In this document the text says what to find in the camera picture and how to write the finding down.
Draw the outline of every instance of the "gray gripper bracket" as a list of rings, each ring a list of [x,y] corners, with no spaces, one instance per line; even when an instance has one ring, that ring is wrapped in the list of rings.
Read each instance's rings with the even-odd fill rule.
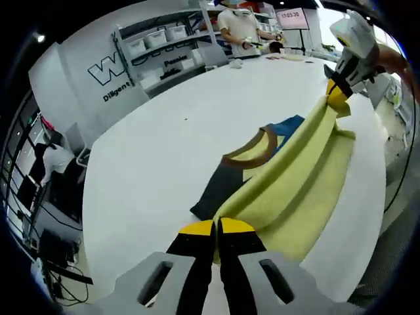
[[[253,292],[258,315],[360,314],[350,303],[335,303],[318,291],[312,274],[281,253],[239,256]]]
[[[194,257],[152,253],[115,282],[113,293],[95,304],[84,304],[72,312],[77,315],[175,315],[182,288],[194,263]],[[153,307],[146,307],[141,300],[162,268],[170,268]]]

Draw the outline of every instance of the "wall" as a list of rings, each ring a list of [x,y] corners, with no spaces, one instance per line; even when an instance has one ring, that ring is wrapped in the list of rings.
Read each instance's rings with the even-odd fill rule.
[[[318,18],[317,10],[312,9],[303,9],[306,20],[308,21],[309,30],[303,30],[303,43],[306,50],[315,49],[321,45],[321,29],[320,29],[320,20]],[[299,30],[284,30],[283,34],[287,40],[287,47],[302,47],[301,45],[301,36]]]
[[[111,12],[54,44],[29,71],[43,115],[65,133],[75,122],[83,138],[96,138],[147,101],[140,85],[132,87],[111,33],[168,12],[185,9],[187,0],[148,0]]]

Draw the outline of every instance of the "yellow cloth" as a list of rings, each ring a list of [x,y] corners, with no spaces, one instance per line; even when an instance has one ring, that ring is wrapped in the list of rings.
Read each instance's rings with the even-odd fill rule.
[[[250,224],[268,250],[303,260],[329,220],[355,135],[339,130],[323,96],[284,147],[215,215]]]

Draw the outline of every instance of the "white t-shirt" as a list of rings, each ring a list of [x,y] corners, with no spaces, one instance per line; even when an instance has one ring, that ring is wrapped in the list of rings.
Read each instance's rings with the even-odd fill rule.
[[[245,39],[250,37],[252,42],[259,42],[257,34],[258,24],[252,14],[247,16],[238,16],[235,15],[232,9],[225,9],[217,17],[217,25],[219,26],[220,30],[226,28],[230,35],[238,39]],[[235,57],[254,56],[261,54],[259,49],[255,47],[243,49],[241,45],[235,45],[233,43],[230,44],[232,46],[232,53]]]
[[[45,176],[41,181],[42,187],[48,183],[53,171],[56,171],[60,174],[64,173],[69,163],[72,161],[72,159],[74,159],[74,155],[71,151],[62,148],[61,146],[55,147],[55,150],[52,148],[47,148],[43,156]]]

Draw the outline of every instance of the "white table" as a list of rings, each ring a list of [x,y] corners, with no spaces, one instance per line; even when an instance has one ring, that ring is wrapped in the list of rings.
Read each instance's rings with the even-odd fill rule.
[[[87,169],[83,229],[87,260],[101,295],[154,251],[166,251],[196,218],[199,200],[221,156],[260,126],[307,116],[325,94],[323,65],[289,60],[245,61],[201,74],[153,98],[94,144]],[[353,95],[339,126],[357,139],[337,206],[301,266],[334,301],[346,301],[373,253],[385,202],[385,159],[370,101]],[[224,296],[213,273],[208,299]],[[204,314],[226,312],[226,301]]]

